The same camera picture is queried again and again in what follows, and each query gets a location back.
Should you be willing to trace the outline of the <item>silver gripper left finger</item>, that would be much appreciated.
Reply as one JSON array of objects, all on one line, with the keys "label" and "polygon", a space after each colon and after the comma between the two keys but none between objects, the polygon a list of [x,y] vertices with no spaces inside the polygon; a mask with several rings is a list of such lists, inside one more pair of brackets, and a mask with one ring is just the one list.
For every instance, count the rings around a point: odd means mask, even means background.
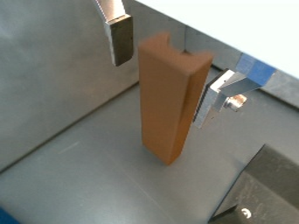
[{"label": "silver gripper left finger", "polygon": [[121,0],[93,0],[103,20],[112,64],[119,67],[133,56],[133,18]]}]

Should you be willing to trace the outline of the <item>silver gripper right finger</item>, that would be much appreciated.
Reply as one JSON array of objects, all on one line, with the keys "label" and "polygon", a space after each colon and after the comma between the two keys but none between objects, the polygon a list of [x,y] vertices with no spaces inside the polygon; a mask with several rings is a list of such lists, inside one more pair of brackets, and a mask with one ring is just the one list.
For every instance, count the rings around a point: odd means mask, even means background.
[{"label": "silver gripper right finger", "polygon": [[226,69],[207,84],[194,116],[194,125],[200,129],[223,109],[238,112],[247,102],[246,92],[262,88],[276,69],[263,61],[242,54],[234,70]]}]

